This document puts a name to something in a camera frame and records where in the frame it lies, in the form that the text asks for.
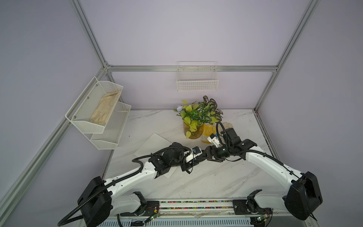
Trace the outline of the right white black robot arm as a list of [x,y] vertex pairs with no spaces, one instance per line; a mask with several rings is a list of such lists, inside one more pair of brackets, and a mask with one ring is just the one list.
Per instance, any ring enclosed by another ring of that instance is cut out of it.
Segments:
[[211,146],[206,147],[201,160],[223,162],[236,157],[250,162],[274,178],[284,188],[281,192],[256,189],[247,196],[245,208],[250,213],[263,209],[288,211],[299,220],[314,218],[313,212],[323,203],[317,177],[303,173],[264,152],[250,139],[241,140],[233,128],[223,128],[209,136]]

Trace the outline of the white laptop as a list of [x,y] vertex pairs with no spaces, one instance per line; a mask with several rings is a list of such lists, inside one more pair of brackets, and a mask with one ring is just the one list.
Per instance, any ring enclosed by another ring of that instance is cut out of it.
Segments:
[[[154,133],[135,152],[135,156],[137,158],[140,158],[146,155],[151,155],[156,153],[157,151],[160,151],[163,148],[169,147],[170,145],[172,145],[170,141]],[[139,161],[143,162],[143,170],[141,173],[135,175],[134,178],[140,182],[145,180],[147,181],[149,179],[159,178],[160,176],[170,179],[177,169],[177,167],[171,167],[167,173],[157,176],[157,172],[155,171],[156,167],[152,163],[149,163],[148,160],[149,158],[139,159]]]

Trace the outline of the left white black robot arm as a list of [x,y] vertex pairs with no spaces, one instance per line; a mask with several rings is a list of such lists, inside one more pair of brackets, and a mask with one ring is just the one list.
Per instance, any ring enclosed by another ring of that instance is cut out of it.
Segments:
[[201,154],[199,147],[188,148],[174,142],[155,153],[136,157],[132,162],[138,163],[139,168],[106,180],[101,177],[92,179],[80,196],[77,207],[57,225],[61,227],[82,219],[86,226],[97,227],[108,219],[111,212],[121,213],[117,199],[126,191],[168,173],[175,166],[190,174],[195,158]]

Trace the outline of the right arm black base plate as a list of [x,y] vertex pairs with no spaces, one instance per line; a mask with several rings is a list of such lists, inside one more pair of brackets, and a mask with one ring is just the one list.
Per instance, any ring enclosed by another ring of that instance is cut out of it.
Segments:
[[232,200],[235,215],[271,214],[271,208],[261,208],[255,201],[248,199]]

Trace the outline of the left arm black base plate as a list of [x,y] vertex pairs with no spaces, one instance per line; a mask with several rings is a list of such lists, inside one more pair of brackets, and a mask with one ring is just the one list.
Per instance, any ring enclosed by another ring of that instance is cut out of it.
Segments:
[[147,201],[145,204],[141,204],[141,206],[133,213],[127,212],[120,214],[121,217],[149,217],[155,214],[155,211],[158,211],[160,207],[159,201]]

